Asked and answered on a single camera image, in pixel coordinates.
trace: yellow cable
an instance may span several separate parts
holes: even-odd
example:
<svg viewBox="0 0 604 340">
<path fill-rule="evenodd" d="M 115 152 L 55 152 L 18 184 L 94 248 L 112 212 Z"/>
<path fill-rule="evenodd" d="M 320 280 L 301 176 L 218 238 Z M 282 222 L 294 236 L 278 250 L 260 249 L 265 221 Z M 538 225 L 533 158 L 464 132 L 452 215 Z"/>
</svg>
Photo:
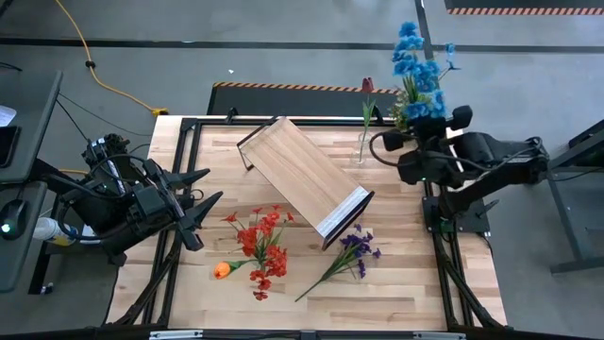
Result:
<svg viewBox="0 0 604 340">
<path fill-rule="evenodd" d="M 82 44 L 84 45 L 84 50 L 86 50 L 86 57 L 88 58 L 88 61 L 93 62 L 92 56 L 91 56 L 91 51 L 89 50 L 88 45 L 86 44 L 86 40 L 84 39 L 82 32 L 79 30 L 79 27 L 77 26 L 76 21 L 74 20 L 74 18 L 72 18 L 71 14 L 69 14 L 69 11 L 67 11 L 67 9 L 61 4 L 61 2 L 59 0 L 55 0 L 55 2 L 57 2 L 57 5 L 59 5 L 59 7 L 63 10 L 65 15 L 67 15 L 67 18 L 69 18 L 69 21 L 72 22 L 72 25 L 74 26 L 75 31 L 77 32 L 77 35 L 79 36 L 79 39 L 82 41 Z M 96 73 L 94 72 L 94 69 L 92 67 L 88 67 L 88 69 L 91 71 L 91 75 L 94 78 L 94 81 L 96 81 L 96 83 L 99 84 L 104 89 L 109 90 L 116 94 L 123 95 L 124 97 L 130 98 L 134 102 L 144 106 L 147 110 L 151 111 L 151 113 L 153 113 L 153 115 L 156 117 L 161 114 L 168 113 L 168 109 L 166 109 L 166 108 L 152 108 L 152 107 L 148 106 L 147 104 L 145 104 L 144 102 L 142 102 L 142 100 L 135 97 L 134 95 L 125 93 L 123 91 L 110 87 L 109 85 L 107 85 L 107 84 L 103 83 L 101 80 L 99 80 L 99 78 L 96 76 Z"/>
<path fill-rule="evenodd" d="M 64 172 L 65 174 L 88 175 L 88 172 L 83 170 L 59 169 L 59 171 Z"/>
</svg>

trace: white bottle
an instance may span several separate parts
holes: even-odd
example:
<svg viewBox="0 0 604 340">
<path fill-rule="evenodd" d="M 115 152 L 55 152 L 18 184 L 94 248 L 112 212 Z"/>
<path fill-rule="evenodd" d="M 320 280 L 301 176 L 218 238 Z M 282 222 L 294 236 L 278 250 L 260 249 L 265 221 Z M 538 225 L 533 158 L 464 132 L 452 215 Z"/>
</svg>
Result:
<svg viewBox="0 0 604 340">
<path fill-rule="evenodd" d="M 65 228 L 74 234 L 78 234 L 77 229 L 68 226 L 63 223 Z M 84 226 L 82 234 L 85 236 L 94 236 L 94 232 L 90 226 Z M 57 246 L 67 247 L 72 245 L 76 239 L 66 235 L 59 228 L 59 222 L 52 218 L 48 217 L 40 217 L 38 218 L 38 222 L 36 223 L 36 228 L 34 229 L 34 236 L 36 240 L 42 240 Z M 82 241 L 82 244 L 97 244 L 100 241 Z"/>
</svg>

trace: glass vase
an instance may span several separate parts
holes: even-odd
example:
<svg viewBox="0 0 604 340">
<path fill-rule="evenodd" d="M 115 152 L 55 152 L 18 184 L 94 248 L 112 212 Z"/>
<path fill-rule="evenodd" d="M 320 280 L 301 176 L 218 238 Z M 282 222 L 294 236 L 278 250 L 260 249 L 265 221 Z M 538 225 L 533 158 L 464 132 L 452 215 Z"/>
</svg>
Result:
<svg viewBox="0 0 604 340">
<path fill-rule="evenodd" d="M 367 133 L 361 132 L 359 134 L 355 149 L 350 154 L 351 163 L 363 164 L 367 157 L 371 157 L 371 152 L 369 151 L 369 140 L 371 140 L 371 137 L 373 137 L 373 135 L 369 131 L 367 131 Z"/>
</svg>

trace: wooden table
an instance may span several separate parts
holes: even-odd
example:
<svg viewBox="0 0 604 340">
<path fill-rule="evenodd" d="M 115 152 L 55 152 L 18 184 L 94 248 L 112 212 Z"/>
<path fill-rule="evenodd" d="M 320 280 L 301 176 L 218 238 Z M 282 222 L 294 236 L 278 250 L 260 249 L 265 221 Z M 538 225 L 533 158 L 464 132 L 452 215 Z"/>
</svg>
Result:
<svg viewBox="0 0 604 340">
<path fill-rule="evenodd" d="M 171 169 L 175 156 L 179 116 L 161 116 L 155 127 L 149 158 Z M 193 188 L 206 195 L 224 191 L 199 231 L 206 247 L 197 252 L 183 249 L 178 267 L 171 328 L 200 329 L 314 329 L 314 330 L 445 330 L 434 248 L 425 232 L 420 200 L 423 186 L 410 186 L 396 170 L 371 157 L 363 164 L 350 161 L 359 127 L 301 128 L 333 161 L 352 175 L 375 197 L 359 223 L 375 235 L 379 260 L 367 259 L 367 276 L 355 280 L 350 273 L 323 283 L 298 302 L 294 300 L 312 285 L 333 261 L 339 247 L 321 251 L 322 239 L 296 213 L 285 198 L 257 171 L 245 171 L 236 143 L 253 127 L 203 127 L 195 168 L 211 172 Z M 396 155 L 376 143 L 377 152 L 391 161 Z M 185 148 L 181 170 L 189 159 Z M 292 212 L 296 223 L 285 229 L 282 245 L 288 248 L 288 274 L 275 279 L 269 298 L 256 301 L 252 267 L 242 267 L 224 280 L 212 276 L 222 260 L 244 259 L 235 233 L 221 219 L 230 213 L 244 223 L 253 223 L 252 209 L 283 206 Z M 484 307 L 505 324 L 493 260 L 483 240 L 473 234 L 460 234 L 460 247 L 468 284 Z M 156 237 L 148 238 L 128 252 L 115 285 L 108 322 L 121 316 L 149 280 Z M 459 295 L 451 280 L 456 316 L 461 320 Z"/>
</svg>

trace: gray floor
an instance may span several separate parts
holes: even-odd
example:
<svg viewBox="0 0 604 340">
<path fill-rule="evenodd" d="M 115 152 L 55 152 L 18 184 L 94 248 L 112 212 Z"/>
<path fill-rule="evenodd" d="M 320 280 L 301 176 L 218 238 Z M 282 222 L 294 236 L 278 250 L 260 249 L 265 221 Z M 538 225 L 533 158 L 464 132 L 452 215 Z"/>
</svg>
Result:
<svg viewBox="0 0 604 340">
<path fill-rule="evenodd" d="M 442 1 L 424 2 L 435 43 L 604 44 L 602 17 L 448 16 Z M 412 0 L 64 0 L 64 5 L 91 39 L 390 43 L 401 22 L 416 20 Z M 73 38 L 75 33 L 54 2 L 17 0 L 0 19 L 0 35 Z M 215 81 L 358 86 L 363 77 L 373 77 L 378 87 L 397 84 L 387 51 L 93 48 L 92 55 L 108 84 L 173 114 L 203 114 Z M 557 155 L 570 138 L 604 118 L 599 106 L 603 58 L 461 53 L 457 60 L 462 71 L 449 74 L 442 85 L 450 108 L 474 108 L 472 130 L 502 140 L 539 135 Z M 60 69 L 64 94 L 124 128 L 141 133 L 153 129 L 154 118 L 147 111 L 94 84 L 79 47 L 0 46 L 0 60 L 26 72 Z M 69 103 L 67 109 L 91 137 L 119 132 Z M 124 135 L 133 145 L 149 142 Z M 83 148 L 81 136 L 57 109 L 41 157 L 60 168 L 84 170 L 79 157 Z M 489 218 L 510 325 L 603 337 L 604 269 L 549 274 L 550 265 L 571 260 L 571 253 L 547 185 L 508 187 L 489 198 L 501 199 Z M 38 246 L 30 251 L 20 288 L 0 296 L 2 310 L 10 311 L 0 318 L 0 332 L 99 325 L 115 270 L 101 257 L 55 259 L 49 278 L 56 292 L 28 297 L 25 286 Z"/>
</svg>

